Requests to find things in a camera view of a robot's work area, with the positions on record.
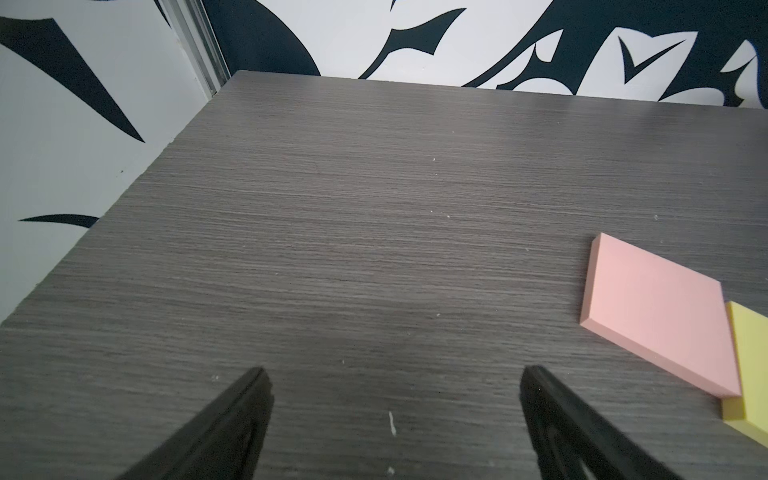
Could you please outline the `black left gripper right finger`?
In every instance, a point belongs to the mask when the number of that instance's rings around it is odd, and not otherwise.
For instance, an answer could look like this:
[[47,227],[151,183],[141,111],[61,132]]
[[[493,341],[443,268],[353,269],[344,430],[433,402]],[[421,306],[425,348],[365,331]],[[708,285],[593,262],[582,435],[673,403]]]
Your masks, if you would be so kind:
[[524,368],[520,402],[543,479],[678,479],[541,365]]

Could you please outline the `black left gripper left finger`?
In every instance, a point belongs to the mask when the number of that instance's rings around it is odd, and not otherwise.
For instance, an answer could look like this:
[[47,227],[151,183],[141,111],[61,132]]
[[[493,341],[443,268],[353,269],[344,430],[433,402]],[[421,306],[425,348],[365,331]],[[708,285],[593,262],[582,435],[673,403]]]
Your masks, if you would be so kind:
[[121,479],[252,479],[274,396],[267,372],[247,370]]

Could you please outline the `pink sticky note pad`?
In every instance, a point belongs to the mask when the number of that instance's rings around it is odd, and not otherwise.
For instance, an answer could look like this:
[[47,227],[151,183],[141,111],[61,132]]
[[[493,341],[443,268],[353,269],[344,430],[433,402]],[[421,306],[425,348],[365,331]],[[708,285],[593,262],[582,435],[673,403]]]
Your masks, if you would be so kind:
[[601,233],[580,324],[717,398],[741,394],[722,286],[711,277]]

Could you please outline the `yellow sticky note pad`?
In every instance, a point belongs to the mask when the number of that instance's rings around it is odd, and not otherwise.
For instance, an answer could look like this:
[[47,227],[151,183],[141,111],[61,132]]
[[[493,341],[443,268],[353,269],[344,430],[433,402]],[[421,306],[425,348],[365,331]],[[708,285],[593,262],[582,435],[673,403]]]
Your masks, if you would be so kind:
[[767,318],[729,301],[741,396],[721,401],[723,421],[767,447]]

